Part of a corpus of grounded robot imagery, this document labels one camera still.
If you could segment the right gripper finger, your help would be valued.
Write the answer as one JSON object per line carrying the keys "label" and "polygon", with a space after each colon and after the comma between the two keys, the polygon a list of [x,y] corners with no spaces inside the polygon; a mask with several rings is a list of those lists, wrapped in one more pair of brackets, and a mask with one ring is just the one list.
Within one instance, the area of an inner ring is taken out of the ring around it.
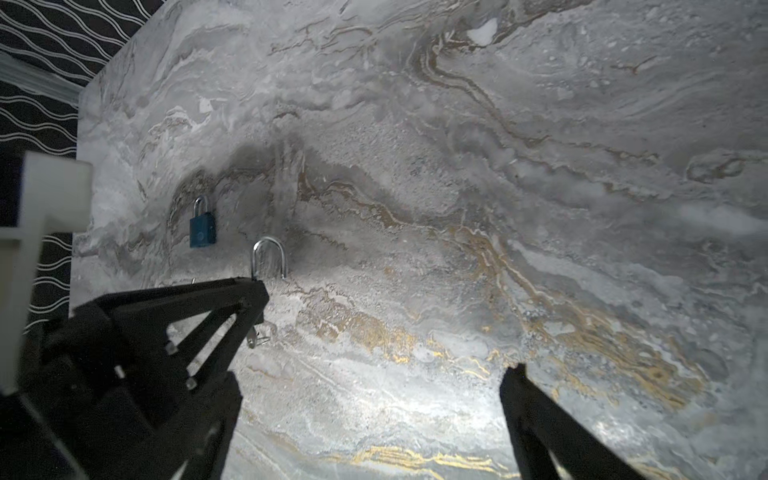
{"label": "right gripper finger", "polygon": [[558,464],[573,479],[642,477],[532,383],[524,364],[506,369],[499,394],[523,479],[558,479]]}

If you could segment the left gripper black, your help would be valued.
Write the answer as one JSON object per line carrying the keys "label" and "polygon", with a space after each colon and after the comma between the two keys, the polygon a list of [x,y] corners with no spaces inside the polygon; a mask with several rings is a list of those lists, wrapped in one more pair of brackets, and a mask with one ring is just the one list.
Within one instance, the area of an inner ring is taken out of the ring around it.
{"label": "left gripper black", "polygon": [[218,479],[242,403],[229,366],[270,300],[250,278],[101,296],[25,345],[1,400],[5,479]]}

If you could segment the black padlock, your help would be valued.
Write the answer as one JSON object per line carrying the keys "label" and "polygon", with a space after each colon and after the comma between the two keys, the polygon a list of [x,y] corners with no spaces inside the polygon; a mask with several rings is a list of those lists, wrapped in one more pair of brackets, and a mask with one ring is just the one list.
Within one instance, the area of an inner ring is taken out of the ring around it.
{"label": "black padlock", "polygon": [[262,236],[251,248],[250,278],[260,280],[276,272],[282,280],[287,279],[288,262],[284,244],[273,236]]}

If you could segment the blue padlock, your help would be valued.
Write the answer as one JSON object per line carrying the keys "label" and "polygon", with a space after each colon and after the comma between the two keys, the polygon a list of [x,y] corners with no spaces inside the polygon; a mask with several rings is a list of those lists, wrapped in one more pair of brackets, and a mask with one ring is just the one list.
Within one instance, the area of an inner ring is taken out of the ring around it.
{"label": "blue padlock", "polygon": [[215,216],[209,208],[206,195],[198,196],[193,204],[193,217],[189,221],[189,245],[191,248],[212,246],[217,241]]}

